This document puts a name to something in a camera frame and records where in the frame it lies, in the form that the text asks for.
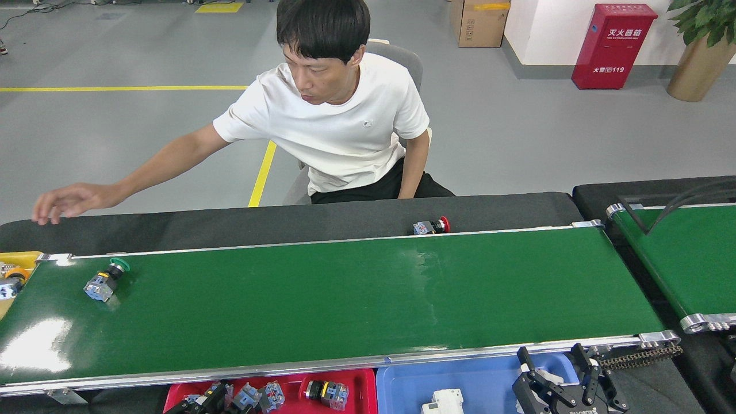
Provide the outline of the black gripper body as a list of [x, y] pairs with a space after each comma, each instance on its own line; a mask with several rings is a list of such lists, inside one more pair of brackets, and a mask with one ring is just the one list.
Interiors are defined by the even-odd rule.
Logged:
[[595, 398], [591, 404], [586, 401], [577, 401], [576, 405], [568, 406], [559, 399], [553, 399], [550, 404], [552, 413], [610, 413], [610, 406], [607, 401]]

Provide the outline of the person's right hand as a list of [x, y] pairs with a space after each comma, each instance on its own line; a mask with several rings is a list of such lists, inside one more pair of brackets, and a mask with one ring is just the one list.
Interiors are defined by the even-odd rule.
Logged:
[[88, 210], [112, 208], [126, 199], [119, 185], [75, 183], [41, 194], [32, 209], [37, 225], [58, 224], [62, 217], [77, 217]]

